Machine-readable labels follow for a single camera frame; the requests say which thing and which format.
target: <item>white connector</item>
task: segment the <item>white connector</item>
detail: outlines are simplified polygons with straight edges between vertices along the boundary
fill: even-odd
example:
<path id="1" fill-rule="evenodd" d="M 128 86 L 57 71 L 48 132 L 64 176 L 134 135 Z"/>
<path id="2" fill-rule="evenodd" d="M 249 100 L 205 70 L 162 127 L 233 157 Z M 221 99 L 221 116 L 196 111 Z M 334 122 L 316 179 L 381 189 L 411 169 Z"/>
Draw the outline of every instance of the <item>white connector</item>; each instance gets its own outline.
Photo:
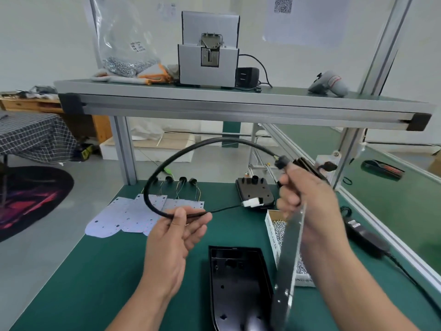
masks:
<path id="1" fill-rule="evenodd" d="M 243 202 L 242 202 L 242 205 L 243 205 L 244 207 L 254 208 L 254 207 L 257 207 L 257 206 L 263 205 L 263 203 L 260 203 L 259 198 L 258 198 L 258 197 L 255 197 L 255 198 L 253 198 L 253 199 L 249 199 L 249 200 L 243 201 Z"/>

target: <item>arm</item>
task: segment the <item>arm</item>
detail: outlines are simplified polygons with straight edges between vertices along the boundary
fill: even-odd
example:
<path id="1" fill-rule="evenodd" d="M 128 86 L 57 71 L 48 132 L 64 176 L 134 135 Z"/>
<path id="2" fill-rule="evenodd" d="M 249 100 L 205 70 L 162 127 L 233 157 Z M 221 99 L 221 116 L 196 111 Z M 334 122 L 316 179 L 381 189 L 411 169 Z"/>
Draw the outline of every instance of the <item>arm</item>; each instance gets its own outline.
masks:
<path id="1" fill-rule="evenodd" d="M 352 252 L 328 184 L 290 164 L 280 178 L 277 207 L 288 217 L 306 202 L 302 257 L 308 272 L 342 331 L 417 331 L 389 300 Z"/>
<path id="2" fill-rule="evenodd" d="M 178 292 L 185 258 L 207 231 L 212 214 L 187 224 L 187 214 L 204 211 L 177 208 L 173 221 L 161 218 L 147 239 L 144 272 L 132 297 L 106 331 L 157 331 L 171 298 Z"/>

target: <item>forearm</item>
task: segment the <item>forearm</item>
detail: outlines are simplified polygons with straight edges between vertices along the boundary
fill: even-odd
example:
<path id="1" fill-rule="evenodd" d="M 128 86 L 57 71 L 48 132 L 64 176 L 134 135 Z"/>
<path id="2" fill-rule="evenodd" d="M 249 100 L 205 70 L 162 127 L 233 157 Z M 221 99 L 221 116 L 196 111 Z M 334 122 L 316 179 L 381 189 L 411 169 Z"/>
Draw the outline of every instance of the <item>forearm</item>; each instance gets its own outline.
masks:
<path id="1" fill-rule="evenodd" d="M 389 300 L 347 241 L 302 248 L 305 266 L 342 331 L 417 328 Z"/>
<path id="2" fill-rule="evenodd" d="M 168 306 L 168 299 L 140 282 L 106 331 L 157 331 Z"/>

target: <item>shelf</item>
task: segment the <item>shelf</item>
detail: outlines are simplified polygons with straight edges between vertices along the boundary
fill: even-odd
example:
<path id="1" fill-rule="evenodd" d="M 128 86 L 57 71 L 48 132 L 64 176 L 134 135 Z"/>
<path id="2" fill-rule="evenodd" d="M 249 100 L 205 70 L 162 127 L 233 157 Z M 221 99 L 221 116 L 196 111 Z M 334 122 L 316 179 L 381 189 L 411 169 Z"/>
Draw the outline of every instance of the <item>shelf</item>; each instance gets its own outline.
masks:
<path id="1" fill-rule="evenodd" d="M 63 94 L 69 94 L 63 104 L 65 111 L 110 116 L 423 130 L 430 119 L 425 114 L 435 109 L 423 102 L 353 92 L 345 98 L 324 97 L 289 87 L 263 86 L 261 93 L 255 93 L 88 79 L 57 81 L 55 86 L 62 103 Z M 77 94 L 80 107 L 70 104 L 73 94 Z"/>

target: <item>white wall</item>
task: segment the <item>white wall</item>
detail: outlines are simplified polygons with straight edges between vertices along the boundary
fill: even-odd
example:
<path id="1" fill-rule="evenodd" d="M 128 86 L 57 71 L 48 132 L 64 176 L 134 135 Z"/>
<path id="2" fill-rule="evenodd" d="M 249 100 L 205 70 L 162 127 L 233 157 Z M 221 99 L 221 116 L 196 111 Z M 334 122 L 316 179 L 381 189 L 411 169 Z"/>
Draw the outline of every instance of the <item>white wall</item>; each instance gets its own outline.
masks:
<path id="1" fill-rule="evenodd" d="M 175 2 L 181 10 L 236 12 L 241 15 L 239 45 L 242 53 L 259 58 L 276 86 L 306 87 L 321 71 L 338 72 L 357 90 L 372 60 L 379 33 L 393 0 L 351 0 L 345 39 L 336 49 L 270 44 L 262 40 L 266 0 L 135 0 L 150 31 L 163 63 L 177 63 L 177 44 L 181 41 L 179 15 L 164 21 L 157 13 L 159 2 Z M 385 95 L 438 102 L 436 76 L 439 74 L 441 36 L 434 37 L 439 27 L 437 9 L 441 0 L 419 0 L 414 29 L 411 23 L 404 37 Z M 0 0 L 0 91 L 29 89 L 35 84 L 52 84 L 57 79 L 89 77 L 96 70 L 90 31 L 85 21 L 82 0 Z M 240 66 L 259 65 L 241 57 Z M 182 129 L 221 131 L 221 123 L 182 121 Z M 441 131 L 431 122 L 434 138 Z M 251 125 L 243 123 L 242 132 Z M 396 132 L 370 131 L 380 139 Z"/>

